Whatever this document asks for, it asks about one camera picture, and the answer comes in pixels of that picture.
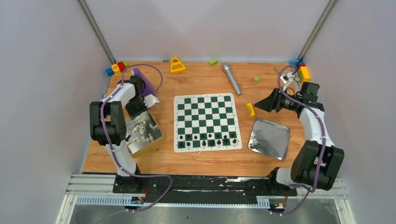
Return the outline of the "gold tin box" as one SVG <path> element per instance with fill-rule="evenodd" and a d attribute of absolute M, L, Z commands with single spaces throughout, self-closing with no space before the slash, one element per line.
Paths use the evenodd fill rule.
<path fill-rule="evenodd" d="M 166 137 L 149 112 L 143 112 L 135 119 L 128 119 L 127 148 L 132 158 L 138 158 L 159 148 Z"/>

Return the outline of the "silver tin lid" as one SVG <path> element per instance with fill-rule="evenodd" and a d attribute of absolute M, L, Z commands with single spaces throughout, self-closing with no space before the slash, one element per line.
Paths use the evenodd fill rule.
<path fill-rule="evenodd" d="M 284 125 L 257 118 L 254 120 L 248 149 L 283 161 L 290 140 L 290 129 Z"/>

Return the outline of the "green white chess board mat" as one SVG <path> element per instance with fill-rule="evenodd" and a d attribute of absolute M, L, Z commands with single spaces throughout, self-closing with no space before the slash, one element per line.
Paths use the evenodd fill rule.
<path fill-rule="evenodd" d="M 230 138 L 230 133 L 235 132 L 235 138 Z M 216 138 L 216 133 L 221 134 L 221 138 Z M 179 139 L 179 135 L 184 134 L 184 139 Z M 186 139 L 186 135 L 191 134 L 191 139 Z M 199 138 L 194 139 L 193 135 L 198 134 Z M 229 146 L 216 146 L 216 141 L 223 139 L 223 135 L 228 134 Z M 233 144 L 233 139 L 237 139 L 237 144 Z M 201 142 L 206 140 L 206 147 L 201 147 Z M 215 140 L 215 146 L 208 146 L 208 140 Z M 192 147 L 178 148 L 181 141 L 192 141 Z M 204 95 L 182 95 L 174 97 L 174 152 L 203 152 L 217 150 L 239 150 L 242 149 L 242 139 L 235 107 L 234 95 L 232 93 L 217 93 Z"/>

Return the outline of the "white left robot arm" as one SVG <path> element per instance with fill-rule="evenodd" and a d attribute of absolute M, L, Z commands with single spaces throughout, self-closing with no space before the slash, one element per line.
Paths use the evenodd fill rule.
<path fill-rule="evenodd" d="M 132 193 L 142 189 L 143 176 L 127 148 L 124 109 L 131 119 L 148 110 L 141 95 L 145 87 L 140 77 L 131 76 L 124 83 L 118 83 L 110 96 L 89 105 L 91 139 L 109 152 L 117 167 L 118 178 L 126 179 L 125 187 Z"/>

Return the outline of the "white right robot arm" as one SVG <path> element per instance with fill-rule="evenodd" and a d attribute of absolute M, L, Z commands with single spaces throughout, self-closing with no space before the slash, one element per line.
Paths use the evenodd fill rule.
<path fill-rule="evenodd" d="M 306 138 L 290 168 L 276 168 L 274 177 L 267 181 L 267 190 L 273 195 L 285 186 L 310 186 L 313 190 L 329 191 L 336 180 L 345 153 L 335 147 L 324 123 L 324 106 L 317 102 L 319 84 L 304 82 L 294 95 L 275 88 L 254 106 L 267 112 L 287 109 L 297 114 Z"/>

